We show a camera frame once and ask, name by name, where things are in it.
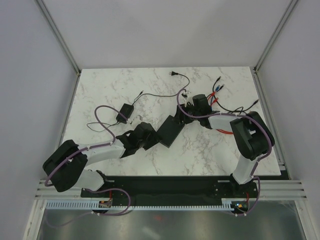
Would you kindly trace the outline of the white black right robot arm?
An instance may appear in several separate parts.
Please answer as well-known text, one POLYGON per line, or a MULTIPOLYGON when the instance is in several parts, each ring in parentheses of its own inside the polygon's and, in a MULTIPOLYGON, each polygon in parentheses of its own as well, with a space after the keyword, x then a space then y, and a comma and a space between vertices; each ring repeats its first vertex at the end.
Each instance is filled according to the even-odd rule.
POLYGON ((275 139, 260 114, 256 111, 242 114, 214 111, 204 94, 179 93, 176 100, 179 122, 198 121, 204 128, 233 135, 240 157, 231 174, 234 181, 228 185, 228 190, 232 196, 241 197, 247 191, 246 184, 254 178, 259 162, 271 154, 275 145, 275 139))

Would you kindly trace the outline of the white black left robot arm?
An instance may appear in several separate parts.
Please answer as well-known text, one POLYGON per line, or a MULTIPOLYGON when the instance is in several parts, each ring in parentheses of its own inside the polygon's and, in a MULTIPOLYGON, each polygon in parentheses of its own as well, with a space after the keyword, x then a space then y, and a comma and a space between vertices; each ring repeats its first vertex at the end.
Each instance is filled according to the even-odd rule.
POLYGON ((159 141, 155 129, 146 122, 121 135, 112 135, 112 139, 105 142, 77 144, 72 139, 66 140, 42 166, 47 175, 44 185, 53 186, 59 193, 74 187, 105 197, 110 190, 106 175, 100 170, 85 167, 105 160, 126 158, 141 148, 152 148, 159 141))

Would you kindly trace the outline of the black network switch box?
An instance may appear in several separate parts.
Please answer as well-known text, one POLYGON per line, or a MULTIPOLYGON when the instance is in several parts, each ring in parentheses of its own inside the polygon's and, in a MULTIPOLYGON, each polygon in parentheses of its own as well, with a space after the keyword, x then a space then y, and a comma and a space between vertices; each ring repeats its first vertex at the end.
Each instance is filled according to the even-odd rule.
POLYGON ((157 130, 159 142, 165 147, 170 148, 184 126, 184 123, 176 122, 174 117, 169 115, 157 130))

